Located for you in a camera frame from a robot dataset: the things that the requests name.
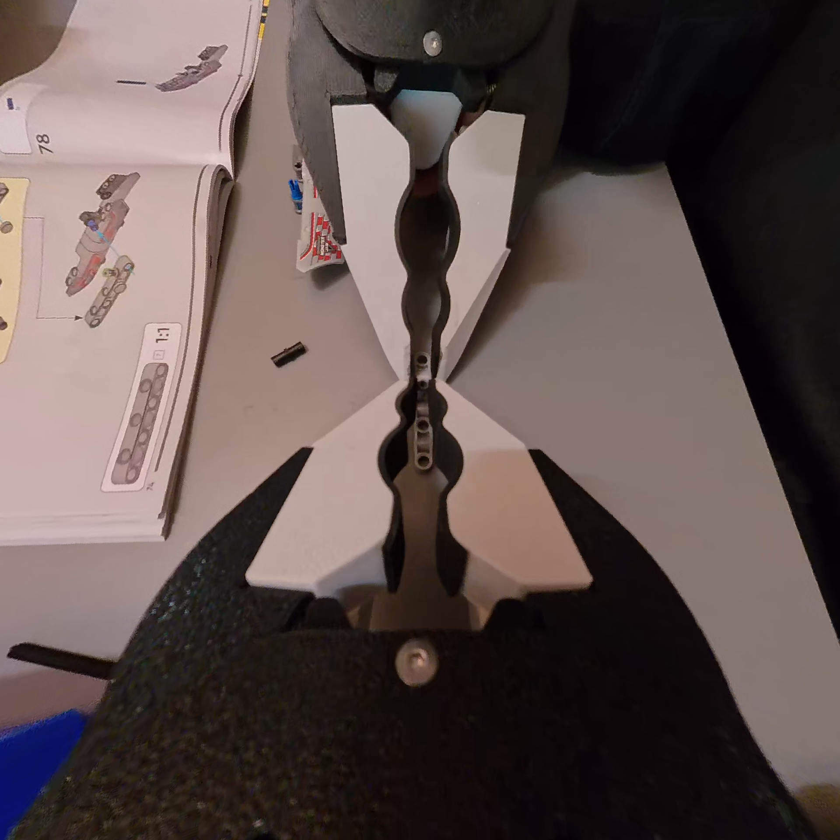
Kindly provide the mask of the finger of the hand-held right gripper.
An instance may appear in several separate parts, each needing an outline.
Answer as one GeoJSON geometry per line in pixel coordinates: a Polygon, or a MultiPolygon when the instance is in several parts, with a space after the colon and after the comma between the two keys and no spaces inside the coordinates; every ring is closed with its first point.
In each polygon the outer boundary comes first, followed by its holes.
{"type": "Polygon", "coordinates": [[[449,313],[437,378],[452,375],[510,254],[508,230],[526,119],[486,111],[448,152],[447,184],[458,212],[458,246],[446,273],[449,313]]]}
{"type": "Polygon", "coordinates": [[[385,357],[409,378],[411,339],[403,313],[407,269],[398,219],[413,184],[410,147],[373,104],[332,106],[345,260],[385,357]]]}

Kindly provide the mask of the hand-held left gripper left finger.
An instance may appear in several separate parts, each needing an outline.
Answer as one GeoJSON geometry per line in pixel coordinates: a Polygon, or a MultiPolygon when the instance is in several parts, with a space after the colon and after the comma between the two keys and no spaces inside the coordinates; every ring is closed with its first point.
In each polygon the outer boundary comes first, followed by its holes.
{"type": "Polygon", "coordinates": [[[416,406],[397,382],[306,451],[306,461],[248,567],[252,587],[332,598],[354,609],[395,593],[406,555],[396,478],[410,463],[406,415],[416,406]]]}

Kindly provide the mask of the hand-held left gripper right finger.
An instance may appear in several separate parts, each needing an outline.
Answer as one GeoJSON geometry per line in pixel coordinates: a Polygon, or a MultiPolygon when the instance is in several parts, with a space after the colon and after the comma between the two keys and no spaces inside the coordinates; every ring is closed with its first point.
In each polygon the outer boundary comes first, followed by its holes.
{"type": "Polygon", "coordinates": [[[435,562],[474,628],[499,602],[582,592],[593,575],[528,447],[452,386],[437,383],[434,463],[445,477],[435,562]]]}

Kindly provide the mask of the grey toy brick beam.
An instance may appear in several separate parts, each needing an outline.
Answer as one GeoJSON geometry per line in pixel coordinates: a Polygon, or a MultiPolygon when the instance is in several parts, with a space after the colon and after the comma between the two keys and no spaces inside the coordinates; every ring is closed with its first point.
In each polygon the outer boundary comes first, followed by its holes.
{"type": "Polygon", "coordinates": [[[436,422],[435,378],[431,350],[416,352],[414,357],[415,417],[413,421],[413,462],[416,470],[428,472],[434,467],[436,422]]]}

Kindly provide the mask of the open instruction booklet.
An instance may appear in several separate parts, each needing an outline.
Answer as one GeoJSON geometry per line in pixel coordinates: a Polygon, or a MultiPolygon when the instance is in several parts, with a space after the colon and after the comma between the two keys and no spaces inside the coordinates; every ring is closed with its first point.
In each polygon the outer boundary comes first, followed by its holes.
{"type": "Polygon", "coordinates": [[[268,2],[76,2],[2,85],[2,547],[163,540],[268,2]]]}

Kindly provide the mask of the person's black clothing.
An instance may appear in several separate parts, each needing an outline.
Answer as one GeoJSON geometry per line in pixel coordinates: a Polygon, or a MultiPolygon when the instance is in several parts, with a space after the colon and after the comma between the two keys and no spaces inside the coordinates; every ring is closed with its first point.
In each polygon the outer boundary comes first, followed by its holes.
{"type": "Polygon", "coordinates": [[[563,147],[664,162],[835,633],[839,2],[576,2],[563,147]]]}

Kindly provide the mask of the blue storage bin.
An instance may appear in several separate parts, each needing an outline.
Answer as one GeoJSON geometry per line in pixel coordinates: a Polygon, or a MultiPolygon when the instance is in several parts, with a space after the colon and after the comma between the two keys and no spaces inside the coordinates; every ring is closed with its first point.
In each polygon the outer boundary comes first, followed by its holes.
{"type": "Polygon", "coordinates": [[[2,839],[67,760],[87,723],[87,714],[67,710],[1,731],[2,839]]]}

